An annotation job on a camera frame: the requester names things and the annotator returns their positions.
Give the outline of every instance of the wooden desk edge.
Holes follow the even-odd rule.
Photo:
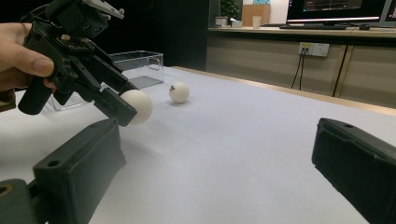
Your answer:
[[[207,72],[193,70],[193,69],[185,68],[185,67],[172,66],[171,68],[175,68],[178,70],[191,72],[191,73],[199,74],[199,75],[203,75],[203,76],[216,77],[216,78],[231,80],[231,81],[235,81],[235,82],[241,82],[241,83],[245,83],[245,84],[248,84],[251,86],[261,87],[261,88],[265,88],[265,89],[269,89],[269,90],[273,90],[273,91],[286,92],[286,93],[299,95],[299,96],[307,97],[310,99],[320,100],[320,101],[324,101],[324,102],[328,102],[328,103],[332,103],[332,104],[346,105],[346,106],[369,110],[369,111],[374,111],[374,112],[382,113],[382,114],[386,114],[386,115],[396,116],[396,109],[384,107],[384,106],[380,106],[380,105],[369,105],[369,104],[365,104],[365,103],[361,103],[361,102],[355,102],[355,101],[350,101],[350,100],[345,100],[345,99],[340,99],[340,98],[334,98],[331,96],[315,94],[312,92],[297,91],[297,90],[293,90],[293,89],[273,86],[273,85],[264,84],[264,83],[260,83],[260,82],[244,80],[241,78],[226,77],[226,76],[217,75],[217,74],[213,74],[213,73],[207,73]]]

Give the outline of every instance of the white power socket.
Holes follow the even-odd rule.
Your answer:
[[[319,43],[306,43],[301,42],[298,49],[299,54],[303,54],[303,49],[305,50],[305,55],[326,57],[329,51],[330,44],[319,44]]]

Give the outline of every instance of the monitor screen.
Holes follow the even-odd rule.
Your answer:
[[[386,0],[289,0],[287,23],[379,21]]]
[[[385,21],[396,21],[396,0],[393,0],[390,4]]]

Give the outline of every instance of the fingernail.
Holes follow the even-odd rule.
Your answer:
[[[33,70],[42,75],[50,75],[53,70],[53,61],[51,59],[38,59],[33,64]]]

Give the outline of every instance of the sleeve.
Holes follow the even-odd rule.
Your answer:
[[[0,91],[0,112],[14,109],[15,107],[15,91]]]

